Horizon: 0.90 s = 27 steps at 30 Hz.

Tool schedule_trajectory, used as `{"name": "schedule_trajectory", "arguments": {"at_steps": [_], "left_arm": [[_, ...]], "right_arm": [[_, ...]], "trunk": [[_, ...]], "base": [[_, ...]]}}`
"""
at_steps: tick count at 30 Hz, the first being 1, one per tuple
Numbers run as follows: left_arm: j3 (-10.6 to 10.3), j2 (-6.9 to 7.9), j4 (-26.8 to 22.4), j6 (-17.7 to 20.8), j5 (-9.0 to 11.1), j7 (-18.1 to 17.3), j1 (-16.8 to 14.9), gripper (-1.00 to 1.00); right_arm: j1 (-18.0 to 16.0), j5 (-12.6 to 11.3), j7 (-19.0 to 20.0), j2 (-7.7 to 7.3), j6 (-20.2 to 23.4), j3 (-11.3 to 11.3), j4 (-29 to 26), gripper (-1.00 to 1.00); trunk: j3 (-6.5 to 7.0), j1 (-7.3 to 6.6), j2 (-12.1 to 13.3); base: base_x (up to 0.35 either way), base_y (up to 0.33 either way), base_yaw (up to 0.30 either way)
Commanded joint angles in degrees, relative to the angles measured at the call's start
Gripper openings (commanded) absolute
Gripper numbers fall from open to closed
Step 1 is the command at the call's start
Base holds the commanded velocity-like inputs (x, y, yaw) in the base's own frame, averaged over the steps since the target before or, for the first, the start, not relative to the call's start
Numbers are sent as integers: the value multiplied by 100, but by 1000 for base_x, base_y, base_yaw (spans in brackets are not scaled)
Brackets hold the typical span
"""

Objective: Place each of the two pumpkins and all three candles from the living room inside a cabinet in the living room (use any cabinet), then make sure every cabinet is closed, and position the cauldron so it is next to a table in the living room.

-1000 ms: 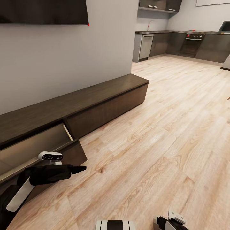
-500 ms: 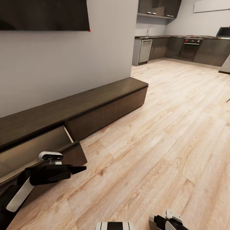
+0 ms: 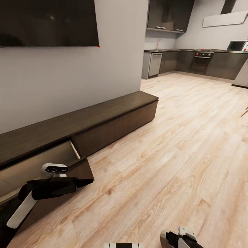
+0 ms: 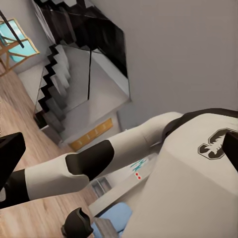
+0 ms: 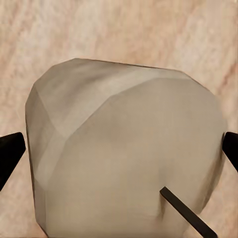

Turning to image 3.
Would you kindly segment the pillar candle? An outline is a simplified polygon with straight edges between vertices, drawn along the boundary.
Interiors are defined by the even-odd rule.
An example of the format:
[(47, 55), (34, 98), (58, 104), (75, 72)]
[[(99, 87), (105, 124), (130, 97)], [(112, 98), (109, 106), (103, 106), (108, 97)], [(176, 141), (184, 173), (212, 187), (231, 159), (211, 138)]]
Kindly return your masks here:
[(163, 248), (175, 248), (169, 244), (168, 240), (166, 239), (166, 233), (173, 232), (174, 234), (178, 235), (178, 232), (174, 232), (169, 229), (163, 229), (160, 234), (160, 242)]

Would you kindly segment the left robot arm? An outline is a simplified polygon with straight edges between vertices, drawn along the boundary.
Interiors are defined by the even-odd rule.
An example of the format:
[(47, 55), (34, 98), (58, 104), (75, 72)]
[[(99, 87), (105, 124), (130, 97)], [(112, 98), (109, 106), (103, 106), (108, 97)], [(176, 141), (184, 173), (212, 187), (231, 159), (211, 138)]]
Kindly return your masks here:
[(18, 199), (10, 200), (0, 211), (0, 248), (7, 248), (38, 200), (74, 193), (76, 186), (80, 188), (94, 182), (94, 179), (66, 178), (62, 173), (67, 172), (68, 167), (61, 164), (46, 163), (41, 171), (54, 172), (54, 175), (27, 181), (20, 189)]

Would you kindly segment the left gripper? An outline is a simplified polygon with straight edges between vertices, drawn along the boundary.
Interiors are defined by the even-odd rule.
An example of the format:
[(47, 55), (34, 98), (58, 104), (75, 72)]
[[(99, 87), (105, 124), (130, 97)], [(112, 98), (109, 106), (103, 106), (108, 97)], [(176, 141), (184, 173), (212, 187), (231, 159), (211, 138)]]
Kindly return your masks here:
[(61, 197), (76, 192), (76, 186), (80, 188), (93, 182), (94, 179), (78, 179), (78, 177), (51, 177), (41, 185), (40, 194), (43, 199)]

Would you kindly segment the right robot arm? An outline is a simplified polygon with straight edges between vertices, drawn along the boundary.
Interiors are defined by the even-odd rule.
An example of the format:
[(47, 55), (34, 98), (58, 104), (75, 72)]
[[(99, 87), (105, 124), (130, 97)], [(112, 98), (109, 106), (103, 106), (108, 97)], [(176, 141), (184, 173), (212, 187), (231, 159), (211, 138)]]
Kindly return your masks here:
[(166, 233), (166, 239), (169, 244), (175, 248), (203, 248), (197, 243), (197, 235), (193, 230), (179, 225), (178, 235), (173, 232)]

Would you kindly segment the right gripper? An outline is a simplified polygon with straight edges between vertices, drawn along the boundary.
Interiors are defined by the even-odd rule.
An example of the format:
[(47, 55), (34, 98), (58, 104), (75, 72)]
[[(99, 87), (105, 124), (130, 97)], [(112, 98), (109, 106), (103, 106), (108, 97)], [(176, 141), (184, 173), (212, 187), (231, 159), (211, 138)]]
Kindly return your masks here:
[(166, 239), (168, 240), (169, 244), (172, 245), (175, 248), (178, 248), (178, 239), (180, 238), (180, 235), (176, 235), (173, 232), (167, 232), (166, 233)]

